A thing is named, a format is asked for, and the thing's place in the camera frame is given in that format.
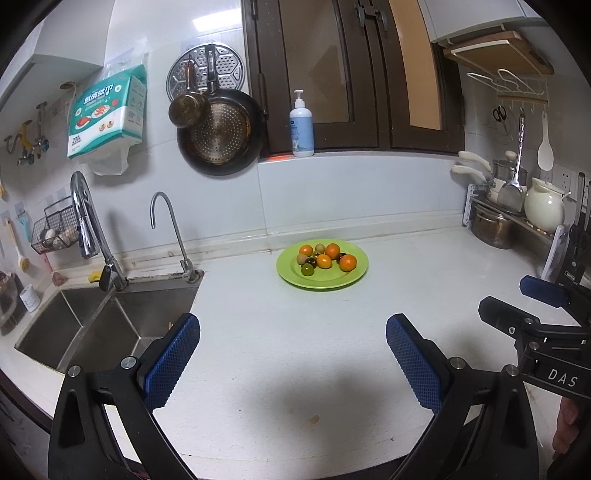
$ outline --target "finger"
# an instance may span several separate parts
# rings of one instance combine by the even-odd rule
[[[565,412],[560,411],[558,413],[558,418],[556,419],[556,432],[565,439],[569,439],[573,435],[576,437],[579,432],[575,425],[569,423],[569,420],[570,419],[567,418]]]
[[[566,423],[572,425],[579,416],[579,408],[570,398],[562,397],[562,400],[560,400],[560,413],[564,416]]]
[[[552,439],[552,448],[556,453],[564,455],[569,451],[569,447],[570,445],[568,443],[565,443],[558,435],[554,435],[554,438]]]

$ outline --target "cup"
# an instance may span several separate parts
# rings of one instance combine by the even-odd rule
[[[22,292],[19,293],[19,296],[29,312],[34,312],[41,303],[39,295],[37,295],[37,292],[31,284],[23,288]]]

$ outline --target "green plate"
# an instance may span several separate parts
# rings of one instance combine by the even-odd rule
[[[296,257],[300,252],[302,245],[311,245],[314,248],[317,244],[337,244],[340,251],[354,255],[357,258],[357,267],[350,272],[343,272],[339,268],[339,264],[333,260],[332,268],[322,269],[316,267],[314,275],[305,277],[301,273],[301,265],[296,262]],[[368,256],[359,247],[356,247],[344,240],[337,240],[334,238],[316,238],[306,242],[299,242],[290,247],[287,247],[279,257],[277,257],[277,272],[284,280],[289,283],[297,285],[298,287],[311,288],[314,290],[325,290],[328,288],[339,288],[349,285],[361,277],[367,271],[369,265]]]

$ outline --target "cleaning brush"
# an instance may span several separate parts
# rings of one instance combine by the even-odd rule
[[[21,253],[21,249],[18,247],[17,244],[17,237],[14,236],[14,230],[12,229],[12,222],[10,219],[6,219],[6,230],[8,231],[8,236],[12,239],[12,243],[14,244],[14,248],[17,250],[18,254],[18,268],[20,268],[23,272],[26,272],[29,267],[31,266],[31,261],[23,256]]]

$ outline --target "electrical outlet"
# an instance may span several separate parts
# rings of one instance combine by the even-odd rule
[[[572,192],[572,198],[576,199],[577,185],[571,185],[571,179],[574,177],[574,172],[568,168],[561,167],[560,165],[554,164],[552,168],[552,183],[557,186],[560,190],[565,192]]]
[[[554,170],[545,171],[540,169],[540,180],[547,181],[548,183],[552,183],[552,172]]]

